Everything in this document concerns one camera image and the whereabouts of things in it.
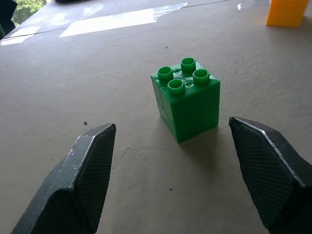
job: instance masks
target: greenery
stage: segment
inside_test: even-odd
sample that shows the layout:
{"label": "greenery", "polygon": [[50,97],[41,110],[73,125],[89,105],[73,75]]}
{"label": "greenery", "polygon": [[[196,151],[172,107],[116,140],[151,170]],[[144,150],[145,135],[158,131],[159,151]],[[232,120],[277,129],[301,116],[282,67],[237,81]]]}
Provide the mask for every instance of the greenery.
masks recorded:
{"label": "greenery", "polygon": [[18,6],[14,12],[12,21],[16,26],[19,26],[46,4],[46,0],[15,0],[15,2]]}

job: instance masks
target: toy block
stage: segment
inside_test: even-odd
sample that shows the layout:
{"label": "toy block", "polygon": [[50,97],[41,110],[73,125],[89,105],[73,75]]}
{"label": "toy block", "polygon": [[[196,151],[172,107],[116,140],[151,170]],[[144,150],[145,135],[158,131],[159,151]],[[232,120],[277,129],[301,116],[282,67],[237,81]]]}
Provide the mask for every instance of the toy block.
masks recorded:
{"label": "toy block", "polygon": [[309,0],[272,0],[273,8],[306,8]]}
{"label": "toy block", "polygon": [[274,8],[270,7],[270,17],[302,18],[306,8]]}
{"label": "toy block", "polygon": [[267,26],[293,27],[300,26],[302,18],[268,17]]}
{"label": "toy block", "polygon": [[193,58],[151,79],[160,116],[178,143],[218,125],[220,81]]}

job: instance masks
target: green duplo brick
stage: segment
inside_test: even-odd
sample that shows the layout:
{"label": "green duplo brick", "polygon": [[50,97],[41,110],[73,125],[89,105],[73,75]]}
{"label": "green duplo brick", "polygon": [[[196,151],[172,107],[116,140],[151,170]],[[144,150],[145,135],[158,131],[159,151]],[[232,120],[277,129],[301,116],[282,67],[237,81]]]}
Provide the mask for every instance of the green duplo brick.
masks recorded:
{"label": "green duplo brick", "polygon": [[218,125],[220,81],[193,58],[151,78],[160,116],[178,143]]}

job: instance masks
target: orange block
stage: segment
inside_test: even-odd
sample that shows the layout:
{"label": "orange block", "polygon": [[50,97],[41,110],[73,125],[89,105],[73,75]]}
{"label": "orange block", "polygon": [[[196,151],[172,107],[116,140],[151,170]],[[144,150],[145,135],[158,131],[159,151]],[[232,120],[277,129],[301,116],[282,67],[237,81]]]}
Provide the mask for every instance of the orange block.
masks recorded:
{"label": "orange block", "polygon": [[272,0],[271,7],[306,8],[309,0]]}
{"label": "orange block", "polygon": [[302,18],[268,17],[267,26],[298,28]]}
{"label": "orange block", "polygon": [[270,7],[269,17],[302,18],[306,8]]}

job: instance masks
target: beige tabletop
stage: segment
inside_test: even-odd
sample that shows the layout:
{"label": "beige tabletop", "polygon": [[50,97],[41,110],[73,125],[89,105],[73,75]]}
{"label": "beige tabletop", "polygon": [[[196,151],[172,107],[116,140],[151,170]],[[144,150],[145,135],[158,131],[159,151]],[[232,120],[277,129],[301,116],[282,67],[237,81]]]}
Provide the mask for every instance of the beige tabletop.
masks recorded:
{"label": "beige tabletop", "polygon": [[[117,135],[99,234],[268,233],[228,119],[274,127],[312,163],[311,4],[298,29],[266,27],[264,0],[193,0],[156,22],[60,37],[77,20],[180,3],[52,2],[14,31],[40,26],[37,34],[0,46],[0,233],[77,137],[108,122]],[[220,119],[178,145],[150,74],[185,57],[221,80]]]}

